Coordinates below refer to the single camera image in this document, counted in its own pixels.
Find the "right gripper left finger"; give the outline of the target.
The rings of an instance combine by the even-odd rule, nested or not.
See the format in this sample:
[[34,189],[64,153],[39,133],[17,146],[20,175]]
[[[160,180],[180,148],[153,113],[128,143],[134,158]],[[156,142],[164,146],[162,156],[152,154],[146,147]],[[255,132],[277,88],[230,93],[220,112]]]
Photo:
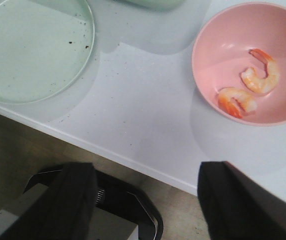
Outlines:
[[68,163],[0,240],[84,240],[97,199],[92,163]]

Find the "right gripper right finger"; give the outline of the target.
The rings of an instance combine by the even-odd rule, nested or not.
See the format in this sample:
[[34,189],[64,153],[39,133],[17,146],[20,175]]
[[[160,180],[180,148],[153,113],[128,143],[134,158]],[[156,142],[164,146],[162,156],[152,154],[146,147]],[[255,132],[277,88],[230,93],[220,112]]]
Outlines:
[[286,202],[227,161],[200,164],[197,196],[212,240],[286,240]]

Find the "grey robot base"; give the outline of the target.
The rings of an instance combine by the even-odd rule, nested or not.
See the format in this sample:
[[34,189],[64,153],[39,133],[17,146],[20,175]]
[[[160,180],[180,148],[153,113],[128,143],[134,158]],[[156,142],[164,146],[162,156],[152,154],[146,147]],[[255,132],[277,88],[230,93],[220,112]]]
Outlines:
[[[0,210],[0,236],[46,192],[64,166],[43,169],[29,179],[24,194],[33,197],[33,200],[30,205],[17,203],[20,214]],[[96,169],[95,173],[97,198],[86,239],[115,240],[124,232],[122,222],[135,225],[140,240],[161,239],[163,220],[150,198],[141,189],[125,181]]]

